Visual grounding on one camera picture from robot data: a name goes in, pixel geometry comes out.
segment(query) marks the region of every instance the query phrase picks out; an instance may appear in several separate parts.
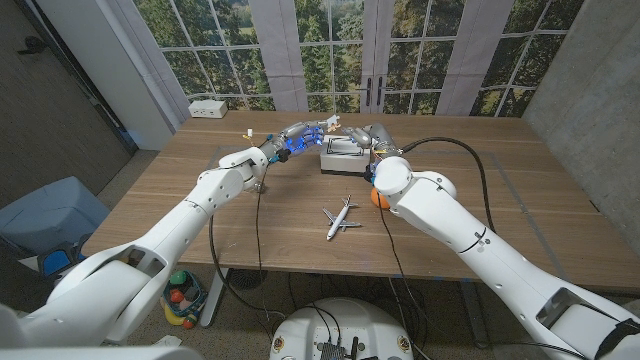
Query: black cable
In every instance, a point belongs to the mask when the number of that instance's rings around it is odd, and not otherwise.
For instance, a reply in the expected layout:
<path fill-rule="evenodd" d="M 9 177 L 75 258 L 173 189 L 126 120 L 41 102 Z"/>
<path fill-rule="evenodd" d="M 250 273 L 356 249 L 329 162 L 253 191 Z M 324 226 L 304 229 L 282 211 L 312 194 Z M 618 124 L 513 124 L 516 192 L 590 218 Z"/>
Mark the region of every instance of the black cable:
<path fill-rule="evenodd" d="M 376 192 L 376 193 L 378 194 L 378 204 L 380 204 L 380 193 L 378 193 L 378 192 Z M 384 220 L 384 214 L 382 213 L 382 207 L 378 207 L 378 209 L 380 209 L 380 218 L 382 219 L 382 224 L 384 225 L 384 228 L 387 230 L 387 234 L 389 235 L 389 240 L 391 240 L 391 250 L 393 250 L 393 256 L 395 256 L 395 258 L 396 258 L 396 263 L 398 263 L 398 268 L 400 269 L 400 275 L 402 275 L 402 281 L 404 282 L 404 286 L 407 289 L 407 292 L 409 293 L 409 297 L 411 297 L 411 301 L 413 301 L 413 304 L 416 306 L 416 309 L 418 310 L 418 313 L 420 315 L 422 315 L 422 317 L 427 321 L 427 323 L 429 323 L 429 322 L 432 323 L 432 321 L 429 320 L 429 317 L 427 316 L 427 313 L 418 305 L 418 302 L 413 297 L 413 294 L 411 293 L 411 289 L 409 289 L 409 284 L 407 283 L 407 279 L 404 276 L 404 271 L 402 270 L 402 264 L 400 264 L 400 259 L 398 258 L 398 253 L 396 253 L 396 245 L 393 242 L 393 236 L 391 236 L 391 231 L 389 231 L 389 227 L 387 226 L 387 222 Z M 442 331 L 438 326 L 436 326 L 435 324 L 433 324 L 433 325 L 443 335 L 449 336 L 447 333 Z"/>
<path fill-rule="evenodd" d="M 342 290 L 340 290 L 340 288 L 336 285 L 336 283 L 333 282 L 333 278 L 331 278 L 331 274 L 327 274 L 327 278 L 329 279 L 329 282 L 331 283 L 333 288 L 336 289 L 336 291 L 338 292 L 338 294 L 340 294 L 340 296 L 342 296 Z"/>
<path fill-rule="evenodd" d="M 314 304 L 313 306 L 311 306 L 311 305 L 306 305 L 306 306 L 303 306 L 303 307 L 305 307 L 305 308 L 309 308 L 309 309 L 316 309 L 316 310 L 320 310 L 320 311 L 322 311 L 323 313 L 325 313 L 325 314 L 329 315 L 329 316 L 333 319 L 333 322 L 335 322 L 335 323 L 336 323 L 336 327 L 338 328 L 338 344 L 337 344 L 337 346 L 340 346 L 340 343 L 342 342 L 342 331 L 340 330 L 340 325 L 338 325 L 338 320 L 336 320 L 336 317 L 335 317 L 335 316 L 333 316 L 333 315 L 332 315 L 330 312 L 328 312 L 327 310 L 325 310 L 325 309 L 322 309 L 322 308 L 319 308 L 319 307 L 315 306 L 315 304 Z"/>
<path fill-rule="evenodd" d="M 262 175 L 262 182 L 260 183 L 260 188 L 258 189 L 258 205 L 256 205 L 256 241 L 258 243 L 258 269 L 260 274 L 260 281 L 264 280 L 262 276 L 262 251 L 260 250 L 260 233 L 258 231 L 258 219 L 260 218 L 260 199 L 262 198 L 262 191 L 264 190 L 264 178 L 267 177 L 267 171 L 269 171 L 269 164 L 264 169 L 264 174 Z M 267 311 L 267 305 L 264 300 L 264 286 L 260 285 L 260 295 L 262 296 L 262 308 L 264 309 L 264 313 L 267 315 L 267 320 L 269 320 L 269 312 Z"/>
<path fill-rule="evenodd" d="M 415 148 L 416 146 L 420 145 L 420 144 L 424 144 L 427 142 L 432 142 L 432 141 L 438 141 L 438 142 L 448 142 L 448 143 L 452 143 L 452 144 L 456 144 L 458 146 L 463 147 L 465 150 L 467 150 L 471 156 L 473 156 L 473 158 L 476 160 L 476 164 L 478 165 L 478 170 L 480 170 L 480 181 L 482 182 L 482 194 L 484 197 L 484 209 L 485 212 L 487 213 L 487 222 L 489 222 L 489 228 L 497 234 L 496 232 L 496 228 L 493 225 L 493 219 L 491 218 L 491 208 L 489 207 L 489 191 L 487 189 L 487 178 L 485 176 L 484 173 L 484 166 L 482 165 L 482 160 L 480 160 L 480 157 L 478 156 L 478 153 L 476 153 L 475 150 L 473 150 L 473 148 L 465 143 L 463 143 L 460 140 L 456 140 L 456 139 L 452 139 L 452 138 L 448 138 L 448 137 L 440 137 L 440 136 L 435 136 L 435 137 L 428 137 L 428 138 L 424 138 L 418 141 L 414 141 L 409 145 L 406 145 L 405 147 L 402 148 L 402 153 L 408 153 L 409 151 L 413 150 L 413 148 Z"/>
<path fill-rule="evenodd" d="M 287 281 L 289 282 L 289 296 L 291 296 L 291 302 L 293 303 L 293 311 L 298 310 L 298 304 L 296 304 L 296 298 L 293 296 L 293 290 L 291 289 L 291 273 L 287 273 Z"/>
<path fill-rule="evenodd" d="M 282 320 L 276 319 L 276 321 L 273 322 L 273 324 L 271 325 L 271 334 L 273 334 L 273 336 L 276 336 L 276 325 L 280 326 L 282 325 L 283 322 L 284 322 L 284 319 Z"/>
<path fill-rule="evenodd" d="M 324 316 L 322 316 L 322 314 L 320 313 L 320 310 L 318 310 L 318 307 L 316 306 L 315 302 L 311 302 L 313 304 L 313 308 L 316 309 L 316 312 L 318 313 L 318 315 L 320 315 L 320 319 L 322 319 L 322 321 L 324 322 L 324 326 L 327 327 L 327 332 L 329 333 L 329 340 L 327 341 L 329 344 L 333 344 L 331 342 L 331 329 L 329 329 L 329 324 L 327 324 L 327 320 L 324 319 Z"/>
<path fill-rule="evenodd" d="M 248 302 L 246 302 L 243 298 L 241 298 L 240 295 L 238 295 L 238 293 L 236 293 L 235 290 L 233 290 L 231 285 L 229 285 L 227 278 L 224 277 L 222 270 L 220 270 L 220 263 L 218 262 L 218 256 L 216 255 L 216 249 L 213 244 L 213 215 L 211 215 L 211 217 L 209 218 L 209 247 L 211 248 L 211 257 L 213 258 L 213 264 L 215 265 L 216 272 L 218 273 L 218 276 L 220 276 L 220 280 L 222 280 L 222 283 L 224 284 L 225 288 L 229 290 L 231 295 L 233 295 L 233 297 L 235 297 L 238 301 L 240 301 L 240 303 L 243 304 L 244 306 L 253 310 L 263 311 L 264 310 L 263 308 L 253 306 Z M 278 314 L 282 318 L 286 318 L 286 316 L 283 313 L 277 310 L 267 310 L 267 312 Z"/>
<path fill-rule="evenodd" d="M 262 323 L 262 321 L 260 321 L 260 317 L 258 316 L 258 313 L 255 313 L 255 314 L 256 314 L 256 321 L 258 322 L 258 324 L 260 324 L 262 329 L 264 329 L 264 332 L 269 337 L 269 346 L 271 346 L 271 343 L 273 343 L 273 338 L 271 337 L 271 333 L 269 333 L 269 330 L 267 330 L 267 327 Z"/>
<path fill-rule="evenodd" d="M 579 354 L 575 351 L 571 351 L 569 349 L 565 349 L 559 346 L 555 346 L 555 345 L 549 345 L 549 344 L 543 344 L 543 343 L 537 343 L 537 342 L 526 342 L 526 341 L 522 341 L 522 342 L 497 342 L 497 343 L 491 343 L 491 345 L 530 345 L 530 346 L 539 346 L 539 347 L 544 347 L 544 348 L 549 348 L 549 349 L 553 349 L 553 350 L 557 350 L 557 351 L 562 351 L 563 353 L 567 353 L 569 355 L 573 355 L 575 357 L 577 357 L 578 359 L 584 359 L 587 360 L 587 357 Z"/>

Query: airplane wing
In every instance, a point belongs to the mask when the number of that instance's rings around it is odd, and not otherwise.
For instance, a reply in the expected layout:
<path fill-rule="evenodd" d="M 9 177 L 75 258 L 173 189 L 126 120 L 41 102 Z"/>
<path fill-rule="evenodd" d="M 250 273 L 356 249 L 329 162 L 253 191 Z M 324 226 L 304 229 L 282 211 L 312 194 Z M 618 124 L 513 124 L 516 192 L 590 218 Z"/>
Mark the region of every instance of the airplane wing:
<path fill-rule="evenodd" d="M 329 220 L 331 220 L 331 223 L 333 224 L 334 221 L 336 221 L 336 217 L 333 216 L 333 214 L 331 214 L 329 212 L 329 210 L 322 208 L 322 211 L 324 211 L 325 214 L 327 214 L 327 216 L 329 217 Z"/>
<path fill-rule="evenodd" d="M 360 226 L 360 223 L 354 223 L 352 221 L 342 220 L 340 223 L 340 227 L 352 227 L 352 226 Z"/>

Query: gray wall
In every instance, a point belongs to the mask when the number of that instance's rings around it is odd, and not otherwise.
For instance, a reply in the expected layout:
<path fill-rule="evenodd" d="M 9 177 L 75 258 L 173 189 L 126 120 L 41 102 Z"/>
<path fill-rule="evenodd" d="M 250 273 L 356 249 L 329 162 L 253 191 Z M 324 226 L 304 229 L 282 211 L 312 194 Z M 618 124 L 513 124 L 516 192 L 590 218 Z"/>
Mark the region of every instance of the gray wall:
<path fill-rule="evenodd" d="M 587 0 L 523 118 L 637 254 L 639 109 L 640 2 Z"/>
<path fill-rule="evenodd" d="M 38 4 L 138 147 L 162 150 L 173 134 L 96 1 Z"/>

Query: white wall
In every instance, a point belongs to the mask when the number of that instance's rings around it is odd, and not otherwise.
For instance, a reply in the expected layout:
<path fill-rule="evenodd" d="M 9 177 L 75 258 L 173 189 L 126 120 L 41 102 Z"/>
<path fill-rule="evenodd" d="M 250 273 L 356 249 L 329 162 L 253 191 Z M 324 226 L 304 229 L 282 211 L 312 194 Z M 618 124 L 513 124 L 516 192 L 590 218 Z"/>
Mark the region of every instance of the white wall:
<path fill-rule="evenodd" d="M 172 132 L 96 0 L 38 5 L 141 149 L 161 150 Z"/>

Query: white power outlet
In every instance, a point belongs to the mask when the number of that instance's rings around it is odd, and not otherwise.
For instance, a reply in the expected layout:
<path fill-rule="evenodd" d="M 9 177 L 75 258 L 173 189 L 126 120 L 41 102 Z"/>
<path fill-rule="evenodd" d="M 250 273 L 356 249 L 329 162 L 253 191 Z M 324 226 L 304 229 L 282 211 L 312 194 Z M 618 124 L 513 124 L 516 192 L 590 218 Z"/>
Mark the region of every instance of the white power outlet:
<path fill-rule="evenodd" d="M 198 100 L 189 105 L 189 112 L 193 117 L 222 118 L 227 113 L 224 101 Z"/>

